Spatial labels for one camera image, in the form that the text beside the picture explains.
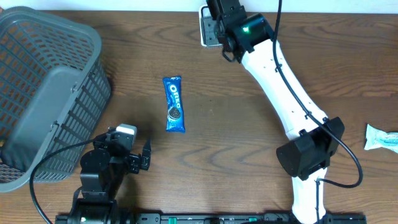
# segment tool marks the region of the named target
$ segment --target brown wooden surface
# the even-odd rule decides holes
[[[200,45],[197,13],[52,12],[93,26],[103,40],[103,66],[113,96],[95,134],[120,123],[138,127],[135,152],[152,136],[148,172],[129,175],[122,206],[164,213],[289,210],[290,177],[275,149],[287,142],[281,123],[255,79],[220,49]],[[271,24],[275,14],[266,14]],[[314,102],[339,116],[343,140],[362,163],[355,189],[325,187],[332,212],[363,212],[368,223],[398,223],[398,154],[364,151],[366,123],[397,131],[398,15],[288,14],[282,16],[284,55]],[[166,133],[163,77],[182,76],[186,134]],[[80,169],[61,183],[37,184],[53,220],[71,208]],[[342,149],[327,177],[357,179]],[[0,197],[0,223],[43,223],[28,185]]]

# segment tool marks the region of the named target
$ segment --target plastic basket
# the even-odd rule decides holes
[[[44,155],[90,138],[111,89],[91,27],[14,7],[0,14],[0,192],[29,180]],[[82,147],[38,170],[35,182],[71,175]]]

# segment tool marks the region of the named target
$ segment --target white wall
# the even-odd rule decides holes
[[[56,10],[197,11],[205,0],[1,0],[0,6]],[[278,0],[241,0],[247,11],[275,12]],[[284,12],[398,14],[398,0],[284,0]]]

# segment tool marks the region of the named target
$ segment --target blue snack package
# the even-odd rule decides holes
[[[181,76],[163,78],[167,100],[167,126],[168,132],[185,133],[184,110],[181,100]]]

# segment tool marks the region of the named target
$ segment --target white and teal wrapper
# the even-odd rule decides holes
[[[184,110],[181,100],[181,77],[163,78],[167,100],[167,126],[168,132],[185,133]]]
[[[386,133],[368,124],[365,150],[384,147],[398,153],[398,133]]]

